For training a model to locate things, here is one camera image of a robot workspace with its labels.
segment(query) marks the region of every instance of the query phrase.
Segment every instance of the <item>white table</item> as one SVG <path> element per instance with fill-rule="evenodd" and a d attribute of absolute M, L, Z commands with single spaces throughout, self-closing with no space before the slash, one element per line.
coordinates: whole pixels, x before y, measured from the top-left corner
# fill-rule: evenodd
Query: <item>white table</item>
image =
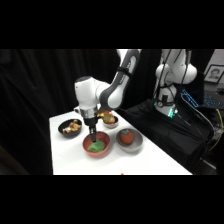
<path fill-rule="evenodd" d="M 50 118 L 54 175 L 191 175 L 144 135 L 139 152 L 123 152 L 116 143 L 116 134 L 124 128 L 135 128 L 116 112 L 114 115 L 119 118 L 116 129 L 107 129 L 102 120 L 97 124 L 97 131 L 106 132 L 111 138 L 110 148 L 101 158 L 89 156 L 82 147 L 89 134 L 87 126 L 83 125 L 80 135 L 74 139 L 66 139 L 58 132 L 59 125 L 66 120 L 83 121 L 81 115 L 71 112 Z"/>

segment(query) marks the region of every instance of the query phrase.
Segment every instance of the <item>cable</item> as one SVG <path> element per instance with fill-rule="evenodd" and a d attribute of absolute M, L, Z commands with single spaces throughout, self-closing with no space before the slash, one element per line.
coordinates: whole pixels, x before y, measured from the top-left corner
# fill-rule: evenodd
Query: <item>cable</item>
<path fill-rule="evenodd" d="M 184 76 L 183 76 L 183 79 L 182 79 L 182 82 L 181 82 L 181 85 L 180 85 L 180 90 L 182 89 L 184 79 L 185 79 L 186 74 L 187 74 L 187 70 L 188 70 L 188 65 L 186 66 L 186 70 L 185 70 L 185 73 L 184 73 Z M 179 99 L 180 99 L 180 94 L 178 94 L 178 97 L 177 97 L 177 100 L 176 100 L 176 103 L 175 103 L 175 110 L 177 109 L 177 104 L 179 102 Z"/>
<path fill-rule="evenodd" d="M 223 120 L 222 120 L 222 116 L 221 116 L 220 111 L 218 109 L 216 111 L 219 114 L 219 118 L 220 118 L 220 121 L 221 121 L 222 133 L 223 133 Z M 220 136 L 220 138 L 218 139 L 218 141 L 215 143 L 215 145 L 211 149 L 208 150 L 209 152 L 211 152 L 218 145 L 218 143 L 221 140 L 221 138 L 222 138 L 222 135 Z"/>
<path fill-rule="evenodd" d="M 166 58 L 166 60 L 165 60 L 165 62 L 164 62 L 163 69 L 162 69 L 162 73 L 161 73 L 160 78 L 159 78 L 158 86 L 157 86 L 157 88 L 156 88 L 156 90 L 155 90 L 155 92 L 154 92 L 154 94 L 153 94 L 153 99 L 154 99 L 154 97 L 155 97 L 155 94 L 157 95 L 157 93 L 158 93 L 158 89 L 159 89 L 159 87 L 160 87 L 160 82 L 161 82 L 161 79 L 162 79 L 162 76 L 163 76 L 163 72 L 164 72 L 166 63 L 167 63 L 167 61 L 168 61 L 168 59 L 169 59 L 169 57 L 170 57 L 170 53 L 171 53 L 171 51 L 172 51 L 172 49 L 169 50 L 169 53 L 168 53 L 168 55 L 167 55 L 167 58 Z"/>
<path fill-rule="evenodd" d="M 187 103 L 193 110 L 195 110 L 197 113 L 199 113 L 209 124 L 210 126 L 212 127 L 212 130 L 213 130 L 213 136 L 215 135 L 215 128 L 213 127 L 212 123 L 209 121 L 209 119 L 207 117 L 205 117 L 204 114 L 202 114 L 201 112 L 199 112 L 197 109 L 195 109 L 190 103 L 188 103 L 184 98 L 183 98 L 183 95 L 184 94 L 180 94 L 181 95 L 181 98 L 182 100 Z"/>
<path fill-rule="evenodd" d="M 173 96 L 173 101 L 175 101 L 175 97 L 174 97 L 174 95 L 173 95 L 172 90 L 170 89 L 170 87 L 169 87 L 169 86 L 167 86 L 167 87 L 168 87 L 168 89 L 170 90 L 170 92 L 171 92 L 171 94 L 172 94 L 172 96 Z"/>

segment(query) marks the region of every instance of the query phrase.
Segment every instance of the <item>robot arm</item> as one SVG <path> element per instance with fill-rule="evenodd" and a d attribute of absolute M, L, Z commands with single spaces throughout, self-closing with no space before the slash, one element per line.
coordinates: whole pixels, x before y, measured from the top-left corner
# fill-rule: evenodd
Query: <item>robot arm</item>
<path fill-rule="evenodd" d="M 197 76 L 197 69 L 190 64 L 191 51 L 186 49 L 163 49 L 162 57 L 164 64 L 160 65 L 156 71 L 156 76 L 160 79 L 160 92 L 156 102 L 156 109 L 172 118 L 176 107 L 174 98 L 177 90 L 173 83 L 189 84 Z"/>
<path fill-rule="evenodd" d="M 122 104 L 125 91 L 140 60 L 141 49 L 118 49 L 121 63 L 111 85 L 82 77 L 75 82 L 76 97 L 84 122 L 90 128 L 90 136 L 96 141 L 96 124 L 98 123 L 97 104 L 104 110 L 116 110 Z"/>

